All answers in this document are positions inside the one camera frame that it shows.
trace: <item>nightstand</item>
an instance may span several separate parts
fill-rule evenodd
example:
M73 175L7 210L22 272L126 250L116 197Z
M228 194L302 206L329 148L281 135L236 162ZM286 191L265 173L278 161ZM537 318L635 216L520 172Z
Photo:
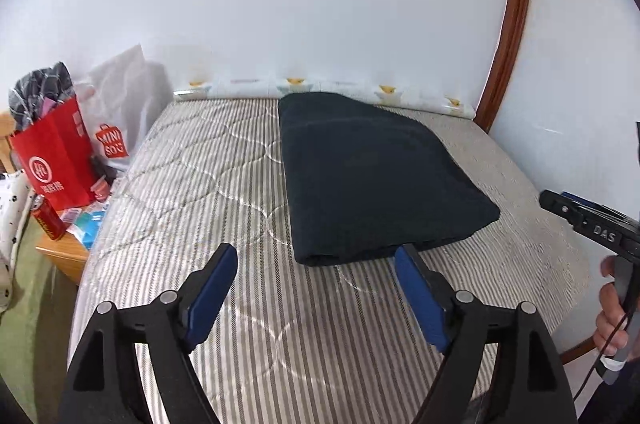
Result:
M71 234L66 232L55 242L43 234L36 244L36 249L47 256L71 281L80 285L89 252Z

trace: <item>striped mattress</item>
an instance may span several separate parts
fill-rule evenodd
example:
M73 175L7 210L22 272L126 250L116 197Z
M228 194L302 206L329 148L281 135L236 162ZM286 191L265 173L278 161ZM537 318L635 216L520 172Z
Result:
M114 188L82 276L70 353L100 301L146 304L229 242L236 281L191 354L220 421L407 424L442 356L424 342L390 259L319 268L294 261L276 106L169 105ZM394 111L431 128L501 210L498 222L423 260L485 303L532 301L553 331L588 282L568 226L538 207L533 185L471 121ZM488 346L476 394L488 389L494 358ZM146 347L138 359L154 422L167 422Z

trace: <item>blue gripper pad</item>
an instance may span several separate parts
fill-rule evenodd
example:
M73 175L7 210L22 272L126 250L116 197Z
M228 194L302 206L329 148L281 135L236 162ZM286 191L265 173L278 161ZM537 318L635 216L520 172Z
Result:
M184 343L189 350L193 350L207 339L226 294L234 282L237 270L238 254L232 245L227 245L200 294L189 307L187 333L184 337Z
M427 279L418 269L414 258L409 256L404 247L398 247L398 250L396 250L395 263L396 276L398 276L404 295L409 301L409 305L411 305L415 318L418 320L424 338L427 343L433 344L443 354L450 343L450 338L446 331L444 308L434 299Z

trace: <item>person's hand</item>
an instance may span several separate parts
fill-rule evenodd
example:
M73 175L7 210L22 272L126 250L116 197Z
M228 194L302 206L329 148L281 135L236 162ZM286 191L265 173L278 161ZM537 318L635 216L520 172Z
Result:
M614 256L609 256L602 260L600 264L600 272L604 277L614 275ZM598 314L596 318L596 331L593 333L593 342L598 350L602 350L604 343L609 339L613 329L625 316L620 306L620 300L616 293L616 288L613 283L607 283L600 289L600 305L602 306L602 312ZM624 330L618 330L616 335L613 336L611 342L607 345L604 355L613 356L620 348L624 348L629 340L629 335ZM629 355L629 360L640 357L640 336L634 344L634 347Z

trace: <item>metal screw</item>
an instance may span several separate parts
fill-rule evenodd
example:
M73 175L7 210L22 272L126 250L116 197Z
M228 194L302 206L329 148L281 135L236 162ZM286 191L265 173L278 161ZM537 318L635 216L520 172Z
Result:
M520 309L527 314L535 314L536 306L530 301L523 301L520 304Z
M456 299L460 303L471 303L474 300L474 295L468 290L459 290L456 292Z
M165 290L160 295L160 302L168 305L169 303L173 303L178 298L178 293L175 290Z
M95 308L95 310L98 312L98 314L106 314L111 310L111 307L113 307L113 303L111 303L110 301L103 301Z

